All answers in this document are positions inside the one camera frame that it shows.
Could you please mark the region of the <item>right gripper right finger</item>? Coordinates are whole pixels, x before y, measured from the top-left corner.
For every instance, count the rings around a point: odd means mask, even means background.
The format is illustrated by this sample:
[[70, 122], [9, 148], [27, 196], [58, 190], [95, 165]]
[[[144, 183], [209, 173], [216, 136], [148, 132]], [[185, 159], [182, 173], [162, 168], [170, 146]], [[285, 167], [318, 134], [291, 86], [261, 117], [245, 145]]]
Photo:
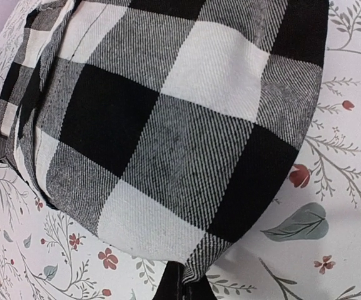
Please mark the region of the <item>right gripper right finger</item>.
[[186, 300], [217, 300], [206, 276], [198, 282], [185, 284]]

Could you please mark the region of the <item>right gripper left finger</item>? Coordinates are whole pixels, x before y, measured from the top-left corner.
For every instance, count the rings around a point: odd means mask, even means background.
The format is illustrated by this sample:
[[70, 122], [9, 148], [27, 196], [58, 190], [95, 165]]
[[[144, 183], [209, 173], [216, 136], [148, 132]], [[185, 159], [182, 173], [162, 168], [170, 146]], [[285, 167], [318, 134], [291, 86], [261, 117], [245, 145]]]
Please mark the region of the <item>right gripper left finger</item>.
[[161, 281], [156, 290], [156, 300], [183, 299], [183, 272], [184, 265], [168, 261]]

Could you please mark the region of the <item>black white plaid shirt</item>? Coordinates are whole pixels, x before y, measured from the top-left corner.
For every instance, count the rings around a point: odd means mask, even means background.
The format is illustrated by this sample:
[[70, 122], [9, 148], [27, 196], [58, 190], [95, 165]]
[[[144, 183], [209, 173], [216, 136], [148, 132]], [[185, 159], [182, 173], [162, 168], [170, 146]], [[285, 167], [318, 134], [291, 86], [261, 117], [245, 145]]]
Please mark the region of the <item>black white plaid shirt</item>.
[[320, 92], [328, 1], [41, 1], [1, 91], [36, 194], [184, 282], [256, 222]]

